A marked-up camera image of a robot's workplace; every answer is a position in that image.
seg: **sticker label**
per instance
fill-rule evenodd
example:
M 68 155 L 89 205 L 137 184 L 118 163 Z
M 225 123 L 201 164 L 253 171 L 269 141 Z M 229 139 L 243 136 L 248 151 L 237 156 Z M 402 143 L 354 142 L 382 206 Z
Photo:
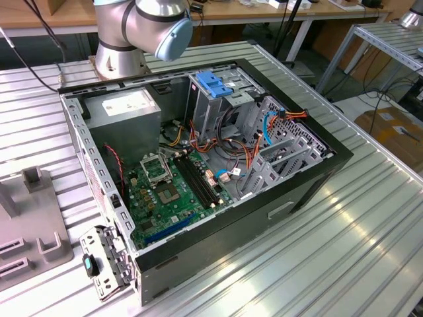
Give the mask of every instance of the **sticker label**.
M 109 117 L 154 106 L 152 102 L 146 100 L 140 91 L 127 96 L 105 100 L 102 105 Z
M 234 174 L 235 176 L 239 176 L 239 175 L 241 175 L 241 169 L 240 168 L 234 168 L 233 170 L 232 170 L 232 174 Z
M 399 134 L 404 134 L 404 131 L 407 131 L 405 127 L 402 127 L 400 125 L 393 127 L 395 129 L 396 132 L 398 132 Z
M 391 115 L 391 114 L 388 114 L 387 112 L 383 112 L 383 113 L 381 113 L 381 114 L 379 114 L 381 117 L 382 117 L 382 119 L 384 119 L 385 121 L 390 121 L 390 120 L 395 120 L 395 118 Z

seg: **cardboard box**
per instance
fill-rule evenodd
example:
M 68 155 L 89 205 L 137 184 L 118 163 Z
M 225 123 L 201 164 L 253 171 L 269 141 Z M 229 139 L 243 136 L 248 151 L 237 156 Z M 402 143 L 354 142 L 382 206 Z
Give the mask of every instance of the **cardboard box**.
M 66 0 L 35 0 L 42 16 L 53 15 Z M 26 3 L 22 0 L 0 0 L 0 7 L 31 12 Z
M 365 112 L 356 119 L 355 123 L 364 131 L 369 132 L 373 113 L 373 110 Z M 399 109 L 390 107 L 378 110 L 371 136 L 415 172 L 419 173 L 423 170 L 423 129 L 408 119 Z

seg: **wooden table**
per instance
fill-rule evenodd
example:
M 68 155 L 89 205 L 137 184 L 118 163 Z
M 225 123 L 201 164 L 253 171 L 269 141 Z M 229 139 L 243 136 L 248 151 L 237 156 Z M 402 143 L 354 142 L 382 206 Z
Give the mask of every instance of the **wooden table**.
M 46 35 L 46 31 L 32 13 L 8 9 L 6 6 L 0 7 L 0 26 L 10 37 Z M 314 20 L 377 17 L 377 22 L 383 22 L 389 12 L 387 9 L 344 11 L 328 0 L 312 4 L 310 9 L 300 10 L 295 17 L 296 21 L 302 23 L 287 60 L 295 59 Z M 267 4 L 246 7 L 238 0 L 232 0 L 230 3 L 209 1 L 204 5 L 204 25 L 280 22 L 283 15 L 283 9 L 275 9 Z M 193 13 L 192 19 L 194 25 L 199 25 L 199 14 Z M 90 0 L 67 0 L 53 16 L 45 17 L 45 20 L 56 34 L 97 32 L 95 9 Z

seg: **blue pcie slot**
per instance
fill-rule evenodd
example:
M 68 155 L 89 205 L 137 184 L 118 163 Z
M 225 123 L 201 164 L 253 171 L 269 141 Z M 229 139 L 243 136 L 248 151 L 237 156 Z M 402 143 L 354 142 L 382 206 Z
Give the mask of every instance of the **blue pcie slot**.
M 179 221 L 178 223 L 175 223 L 174 225 L 170 226 L 169 228 L 166 228 L 165 230 L 162 230 L 158 233 L 153 234 L 152 236 L 149 236 L 147 238 L 144 239 L 144 242 L 146 244 L 152 243 L 154 241 L 160 240 L 162 238 L 164 238 L 165 236 L 168 236 L 176 231 L 178 231 L 179 229 L 182 229 L 183 227 L 186 227 L 189 225 L 191 219 L 195 216 L 196 214 L 193 213 L 191 216 L 189 216 L 188 218 L 185 218 L 184 220 Z

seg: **motherboard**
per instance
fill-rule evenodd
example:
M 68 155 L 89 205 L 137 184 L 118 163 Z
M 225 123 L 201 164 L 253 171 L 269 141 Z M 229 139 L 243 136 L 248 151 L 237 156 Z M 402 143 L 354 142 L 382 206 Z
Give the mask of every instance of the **motherboard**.
M 222 210 L 232 197 L 206 176 L 207 166 L 196 152 L 143 160 L 129 170 L 129 211 L 135 223 L 132 239 L 138 248 Z

